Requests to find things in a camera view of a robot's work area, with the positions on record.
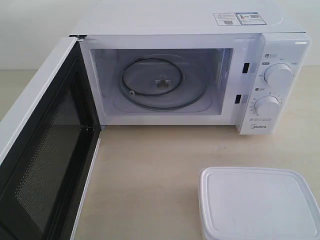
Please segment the white lidded plastic container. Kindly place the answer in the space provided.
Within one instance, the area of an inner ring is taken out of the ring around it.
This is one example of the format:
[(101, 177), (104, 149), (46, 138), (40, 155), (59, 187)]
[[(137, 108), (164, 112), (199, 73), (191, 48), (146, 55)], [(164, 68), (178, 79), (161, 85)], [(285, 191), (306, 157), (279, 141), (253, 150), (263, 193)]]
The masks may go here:
[(205, 240), (317, 240), (320, 208), (306, 180), (288, 169), (207, 167), (199, 175)]

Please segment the white microwave door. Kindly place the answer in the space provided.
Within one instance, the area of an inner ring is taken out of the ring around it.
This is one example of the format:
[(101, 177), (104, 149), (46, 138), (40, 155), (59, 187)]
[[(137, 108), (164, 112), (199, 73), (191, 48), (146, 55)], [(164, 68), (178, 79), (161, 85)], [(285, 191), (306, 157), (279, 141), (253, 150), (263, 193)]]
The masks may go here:
[(80, 38), (64, 37), (0, 122), (0, 237), (72, 240), (101, 125)]

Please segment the white Midea microwave oven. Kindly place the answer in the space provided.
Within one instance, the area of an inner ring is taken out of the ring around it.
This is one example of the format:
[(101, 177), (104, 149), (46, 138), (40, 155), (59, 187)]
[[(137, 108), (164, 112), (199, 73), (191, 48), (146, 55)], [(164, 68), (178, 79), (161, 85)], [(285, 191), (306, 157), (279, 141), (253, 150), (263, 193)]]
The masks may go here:
[[(213, 13), (257, 12), (266, 25), (219, 26)], [(91, 92), (102, 126), (234, 126), (241, 135), (274, 133), (311, 40), (271, 0), (103, 0), (70, 33), (80, 39)], [(148, 55), (171, 54), (197, 62), (208, 88), (195, 103), (171, 111), (135, 105), (118, 88), (122, 69)], [(275, 64), (289, 66), (289, 87), (264, 79)], [(275, 116), (254, 105), (278, 100)]]

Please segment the glass turntable plate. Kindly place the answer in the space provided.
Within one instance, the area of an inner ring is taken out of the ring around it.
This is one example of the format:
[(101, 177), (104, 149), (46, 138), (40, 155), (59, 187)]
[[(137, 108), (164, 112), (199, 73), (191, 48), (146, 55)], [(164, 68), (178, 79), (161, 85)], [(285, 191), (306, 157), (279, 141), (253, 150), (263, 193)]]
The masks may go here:
[(191, 58), (152, 54), (132, 60), (118, 76), (118, 89), (133, 104), (173, 111), (198, 101), (208, 89), (205, 70)]

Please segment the lower white timer knob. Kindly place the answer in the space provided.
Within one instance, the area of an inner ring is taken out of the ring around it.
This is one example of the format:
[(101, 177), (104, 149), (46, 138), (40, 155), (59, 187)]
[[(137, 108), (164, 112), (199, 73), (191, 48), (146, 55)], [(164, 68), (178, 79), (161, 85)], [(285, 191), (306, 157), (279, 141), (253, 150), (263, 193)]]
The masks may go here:
[(272, 117), (278, 114), (280, 105), (274, 96), (264, 96), (254, 104), (254, 110), (259, 116)]

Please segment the warning label sticker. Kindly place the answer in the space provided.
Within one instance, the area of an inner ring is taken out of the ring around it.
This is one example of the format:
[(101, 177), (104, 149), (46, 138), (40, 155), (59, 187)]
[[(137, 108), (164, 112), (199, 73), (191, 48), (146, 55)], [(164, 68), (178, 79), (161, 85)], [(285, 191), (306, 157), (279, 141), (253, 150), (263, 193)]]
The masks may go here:
[(213, 13), (218, 26), (266, 25), (258, 12), (219, 12)]

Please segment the upper white control knob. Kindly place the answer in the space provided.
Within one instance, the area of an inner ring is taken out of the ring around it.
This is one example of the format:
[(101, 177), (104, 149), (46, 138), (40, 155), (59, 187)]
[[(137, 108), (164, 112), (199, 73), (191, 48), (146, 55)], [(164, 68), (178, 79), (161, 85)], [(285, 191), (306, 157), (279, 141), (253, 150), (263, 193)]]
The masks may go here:
[(292, 83), (293, 73), (288, 65), (277, 63), (265, 71), (264, 80), (272, 88), (287, 88)]

